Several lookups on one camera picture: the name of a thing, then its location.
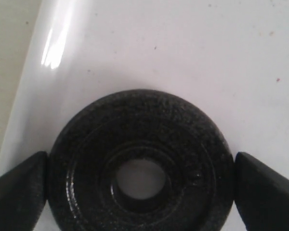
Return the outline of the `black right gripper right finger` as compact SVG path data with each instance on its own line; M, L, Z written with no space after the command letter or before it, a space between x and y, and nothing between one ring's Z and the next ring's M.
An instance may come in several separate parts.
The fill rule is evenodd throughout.
M289 231L289 180L252 155L235 158L235 204L248 231Z

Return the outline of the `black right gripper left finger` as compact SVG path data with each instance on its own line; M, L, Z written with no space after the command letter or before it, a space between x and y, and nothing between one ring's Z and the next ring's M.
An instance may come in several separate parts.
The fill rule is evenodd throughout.
M0 177L0 231L32 231L46 203L46 152Z

